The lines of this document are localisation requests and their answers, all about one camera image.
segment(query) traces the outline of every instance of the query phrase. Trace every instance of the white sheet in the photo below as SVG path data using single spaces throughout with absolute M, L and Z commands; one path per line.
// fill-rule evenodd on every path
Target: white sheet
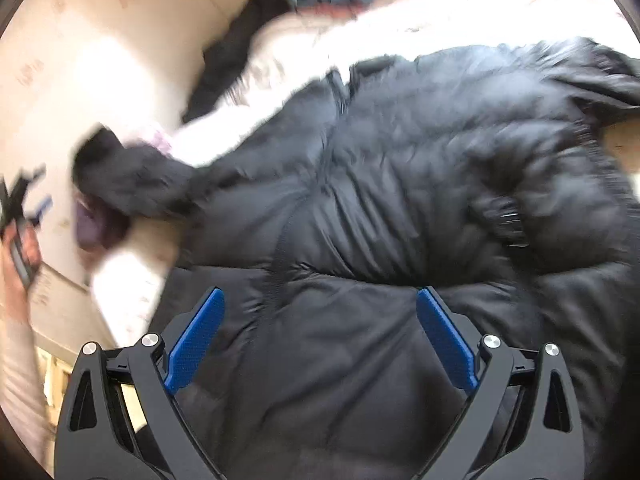
M 384 54 L 414 59 L 454 46 L 575 36 L 640 58 L 640 43 L 613 0 L 383 0 L 347 22 L 288 14 L 256 35 L 242 77 L 216 111 L 175 133 L 171 153 L 193 166 L 209 164 L 334 66 L 347 81 L 352 64 Z M 175 232 L 159 225 L 137 221 L 92 278 L 94 300 L 122 346 L 143 335 L 177 251 Z

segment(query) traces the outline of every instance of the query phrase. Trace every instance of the black fabric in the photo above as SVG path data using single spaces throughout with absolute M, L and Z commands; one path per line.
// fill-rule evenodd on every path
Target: black fabric
M 204 51 L 204 70 L 182 116 L 184 123 L 213 110 L 220 96 L 244 70 L 252 36 L 265 23 L 288 10 L 286 0 L 249 0 L 225 36 Z
M 152 330 L 225 291 L 178 394 L 195 433 L 230 480 L 411 478 L 464 401 L 415 316 L 433 285 L 481 332 L 560 346 L 590 478 L 610 470 L 604 428 L 638 427 L 610 414 L 638 326 L 640 233 L 601 134 L 638 113 L 640 80 L 576 39 L 375 60 L 351 81 L 311 83 L 207 168 L 145 146 L 85 157 L 107 131 L 76 158 L 82 192 L 187 220 Z

